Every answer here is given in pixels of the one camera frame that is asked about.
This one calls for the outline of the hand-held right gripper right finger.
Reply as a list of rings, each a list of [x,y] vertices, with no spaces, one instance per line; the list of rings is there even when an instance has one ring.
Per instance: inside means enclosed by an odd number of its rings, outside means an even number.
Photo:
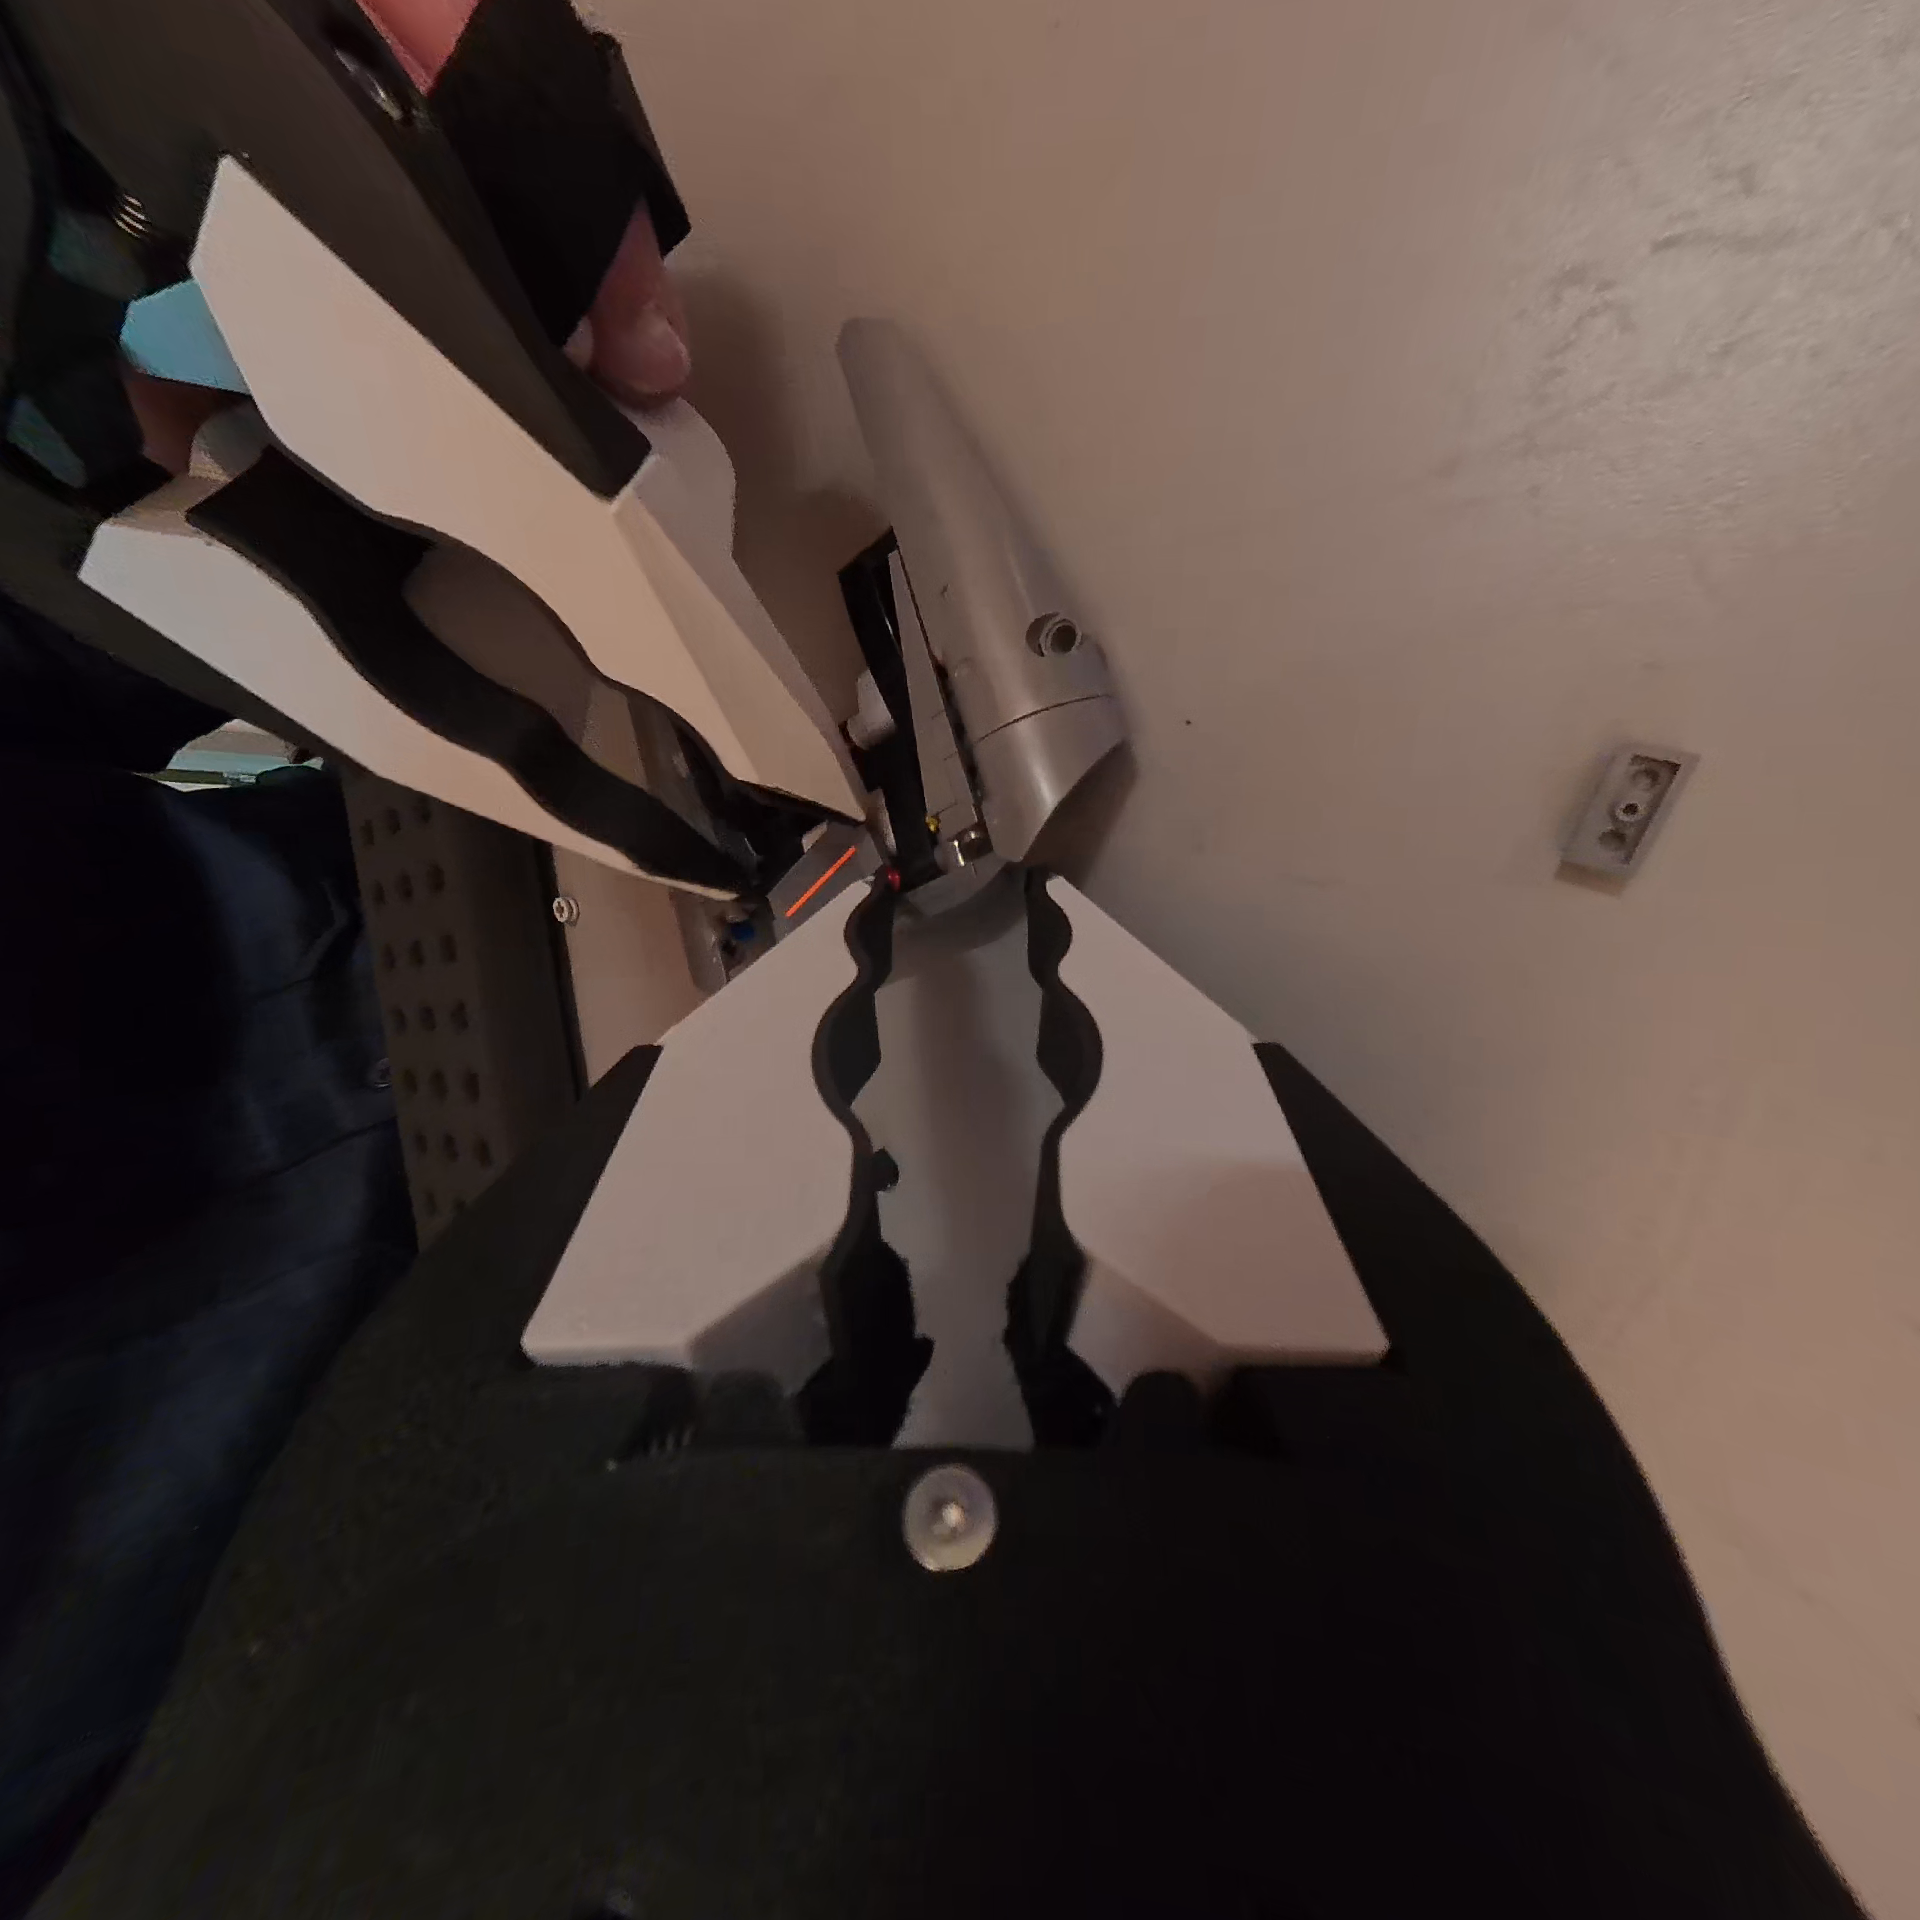
[[[1107,1428],[1145,1375],[1373,1364],[1387,1334],[1255,1038],[1063,878],[1024,878],[1040,1143],[1004,1346],[1033,1428]]]

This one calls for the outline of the person's left hand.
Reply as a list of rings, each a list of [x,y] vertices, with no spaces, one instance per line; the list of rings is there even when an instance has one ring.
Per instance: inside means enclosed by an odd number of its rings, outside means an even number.
[[[691,375],[680,291],[664,267],[647,205],[637,205],[597,294],[564,343],[572,365],[631,409],[678,397]]]

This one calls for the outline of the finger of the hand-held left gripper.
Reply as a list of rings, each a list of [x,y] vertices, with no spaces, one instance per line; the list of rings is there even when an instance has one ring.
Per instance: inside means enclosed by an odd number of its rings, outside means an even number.
[[[405,591],[425,551],[265,449],[104,519],[79,581],[379,777],[622,874],[753,895],[749,868],[432,634]]]
[[[509,571],[608,682],[669,708],[725,771],[840,818],[861,786],[825,699],[734,554],[734,471],[684,401],[597,493],[360,282],[236,157],[192,254],[277,442],[364,510]]]

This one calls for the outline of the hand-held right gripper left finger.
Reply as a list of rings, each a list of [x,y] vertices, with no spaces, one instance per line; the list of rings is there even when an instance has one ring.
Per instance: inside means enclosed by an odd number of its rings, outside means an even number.
[[[521,1349],[766,1375],[801,1428],[901,1428],[927,1370],[855,1111],[897,890],[848,887],[657,1043]]]

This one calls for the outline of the black perforated foam mat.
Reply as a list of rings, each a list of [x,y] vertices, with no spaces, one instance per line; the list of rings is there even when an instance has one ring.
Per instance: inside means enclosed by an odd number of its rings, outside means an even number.
[[[523,833],[351,763],[342,796],[428,1246],[582,1092],[553,862]]]

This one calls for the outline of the grey orange-striped lego tile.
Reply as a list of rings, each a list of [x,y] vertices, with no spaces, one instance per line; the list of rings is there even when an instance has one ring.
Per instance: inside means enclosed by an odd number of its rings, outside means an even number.
[[[835,822],[801,838],[798,862],[757,898],[677,895],[688,975],[701,997],[719,993],[840,895],[893,868],[870,827]]]

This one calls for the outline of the grey black lego technic model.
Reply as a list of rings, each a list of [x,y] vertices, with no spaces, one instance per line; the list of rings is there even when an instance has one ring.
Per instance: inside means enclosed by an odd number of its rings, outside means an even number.
[[[836,577],[861,653],[843,733],[901,890],[934,914],[1028,865],[1129,726],[923,351],[889,321],[851,321],[836,357],[887,519]]]

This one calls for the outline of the small grey lego plate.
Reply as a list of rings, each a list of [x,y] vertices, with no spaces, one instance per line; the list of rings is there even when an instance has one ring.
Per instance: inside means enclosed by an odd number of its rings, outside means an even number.
[[[1695,751],[1661,743],[1627,741],[1614,748],[1569,815],[1555,875],[1609,893],[1624,890],[1646,868],[1697,763]]]

